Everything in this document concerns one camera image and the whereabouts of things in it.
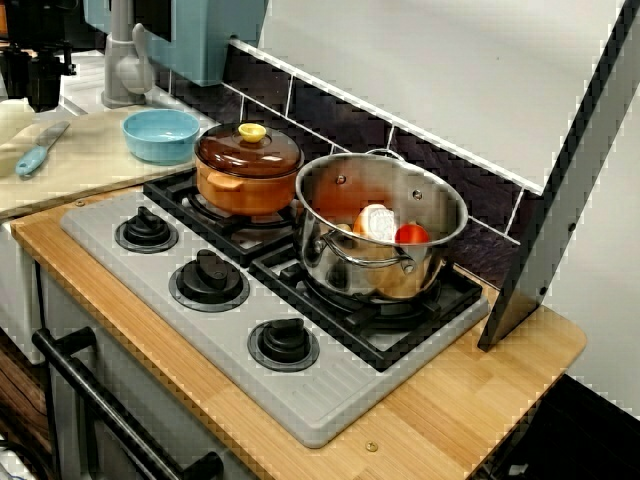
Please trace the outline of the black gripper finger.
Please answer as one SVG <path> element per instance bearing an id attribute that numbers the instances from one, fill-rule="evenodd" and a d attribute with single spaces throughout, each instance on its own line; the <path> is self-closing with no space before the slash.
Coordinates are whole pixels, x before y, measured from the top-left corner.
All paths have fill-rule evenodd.
<path id="1" fill-rule="evenodd" d="M 63 64 L 51 55 L 34 58 L 29 66 L 30 105 L 40 113 L 58 106 Z"/>
<path id="2" fill-rule="evenodd" d="M 3 51 L 3 79 L 9 98 L 25 98 L 28 84 L 28 54 L 21 50 Z"/>

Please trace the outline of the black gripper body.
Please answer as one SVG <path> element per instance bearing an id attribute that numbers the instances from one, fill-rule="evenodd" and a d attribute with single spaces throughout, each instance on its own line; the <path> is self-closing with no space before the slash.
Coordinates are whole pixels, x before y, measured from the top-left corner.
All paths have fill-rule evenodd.
<path id="1" fill-rule="evenodd" d="M 66 40 L 1 42 L 1 67 L 5 70 L 26 72 L 30 63 L 39 61 L 38 66 L 45 72 L 59 76 L 74 76 L 76 65 L 72 62 L 73 46 Z"/>

